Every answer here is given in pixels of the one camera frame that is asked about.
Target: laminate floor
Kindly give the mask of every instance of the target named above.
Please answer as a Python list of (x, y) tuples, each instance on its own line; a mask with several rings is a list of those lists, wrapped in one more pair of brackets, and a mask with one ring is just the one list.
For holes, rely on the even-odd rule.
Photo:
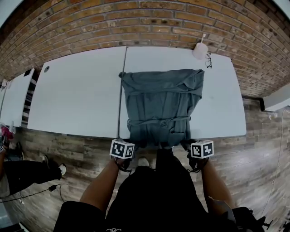
[[(211, 160), (238, 206), (253, 209), (257, 219), (266, 216), (266, 222), (274, 220), (268, 231), (280, 231), (281, 226), (288, 222), (287, 217), (290, 218), (287, 216), (290, 211), (290, 112), (261, 112), (258, 101), (243, 101), (246, 136), (213, 139), (215, 155)], [(62, 184), (63, 199), (78, 201), (89, 183), (110, 159), (111, 140), (108, 139), (66, 136), (27, 129), (23, 129), (17, 139), (23, 145), (26, 160), (41, 161), (42, 155), (48, 155), (67, 166), (67, 173), (60, 181), (33, 184), (21, 191), (22, 196), (47, 189), (53, 184)], [(147, 149), (139, 151), (138, 155), (145, 155), (154, 162), (155, 153), (155, 150)], [(190, 168), (182, 147), (174, 147), (174, 154), (186, 168)], [(136, 162), (137, 160), (131, 163), (132, 168), (136, 167)], [(127, 176), (128, 173), (119, 173), (113, 198)], [(201, 174), (191, 173), (191, 176), (198, 197), (206, 208)], [(53, 230), (62, 205), (59, 186), (53, 192), (40, 193), (23, 199), (23, 202), (24, 205), (19, 201), (6, 203), (6, 207), (14, 211), (31, 232)]]

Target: black cable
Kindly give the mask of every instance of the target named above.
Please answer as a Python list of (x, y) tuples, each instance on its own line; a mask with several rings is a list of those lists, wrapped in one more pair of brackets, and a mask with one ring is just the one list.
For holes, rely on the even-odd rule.
[(116, 159), (115, 156), (112, 156), (111, 159), (112, 159), (113, 157), (114, 157), (114, 160), (115, 160), (115, 164), (118, 166), (119, 170), (121, 170), (121, 171), (123, 171), (123, 172), (129, 172), (129, 176), (130, 176), (130, 175), (131, 175), (131, 172), (133, 171), (133, 170), (127, 170), (128, 166), (130, 165), (130, 162), (128, 163), (128, 166), (124, 168), (124, 167), (122, 167), (121, 165), (118, 164), (117, 160), (118, 160), (119, 158)]
[(47, 190), (49, 190), (50, 192), (52, 192), (52, 191), (54, 191), (54, 190), (56, 189), (56, 187), (59, 186), (59, 185), (61, 185), (61, 184), (52, 185), (52, 186), (50, 186), (48, 189), (43, 190), (43, 191), (41, 191), (41, 192), (34, 193), (34, 194), (32, 194), (32, 195), (28, 195), (28, 196), (21, 197), (21, 198), (12, 199), (12, 200), (9, 200), (9, 201), (16, 201), (16, 200), (19, 200), (19, 199), (23, 199), (23, 198), (31, 197), (31, 196), (33, 196), (33, 195), (36, 195), (36, 194), (39, 194), (39, 193), (43, 193), (43, 192), (45, 192), (45, 191), (47, 191)]
[(197, 169), (197, 167), (196, 167), (196, 168), (194, 168), (193, 170), (189, 170), (189, 169), (187, 169), (187, 171), (189, 171), (189, 173), (191, 173), (191, 172), (199, 173), (199, 171), (200, 171), (201, 169), (203, 169), (204, 166), (208, 163), (208, 160), (209, 160), (209, 158), (207, 158), (207, 161), (204, 162), (203, 167), (201, 167), (200, 169)]
[(59, 187), (59, 194), (60, 194), (61, 199), (63, 200), (63, 203), (65, 203), (65, 201), (62, 197), (62, 185), (60, 185), (60, 187)]

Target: forearm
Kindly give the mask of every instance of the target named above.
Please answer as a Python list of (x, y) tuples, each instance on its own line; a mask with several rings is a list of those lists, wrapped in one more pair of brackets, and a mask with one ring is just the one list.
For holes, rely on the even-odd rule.
[(222, 178), (216, 172), (210, 160), (202, 169), (202, 178), (203, 193), (207, 202), (209, 212), (218, 215), (224, 213), (218, 205), (213, 204), (213, 201), (208, 199), (209, 197), (215, 200), (225, 201), (230, 208), (236, 207), (230, 191), (228, 190)]
[(105, 213), (114, 191), (118, 173), (119, 168), (115, 160), (111, 159), (104, 170), (87, 187), (80, 202), (96, 206)]

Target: pink object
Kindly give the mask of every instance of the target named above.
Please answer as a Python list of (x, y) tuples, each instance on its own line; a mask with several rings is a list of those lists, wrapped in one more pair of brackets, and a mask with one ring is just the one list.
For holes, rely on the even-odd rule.
[(13, 134), (9, 131), (6, 126), (1, 127), (2, 136), (6, 136), (9, 140), (13, 139)]

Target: eyeglasses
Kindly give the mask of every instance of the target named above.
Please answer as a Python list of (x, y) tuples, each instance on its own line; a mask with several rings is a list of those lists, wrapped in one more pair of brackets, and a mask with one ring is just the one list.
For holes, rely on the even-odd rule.
[(213, 66), (213, 63), (212, 63), (212, 54), (211, 53), (206, 54), (205, 55), (205, 58), (208, 59), (205, 62), (205, 65), (207, 66), (207, 68), (212, 68), (212, 66)]

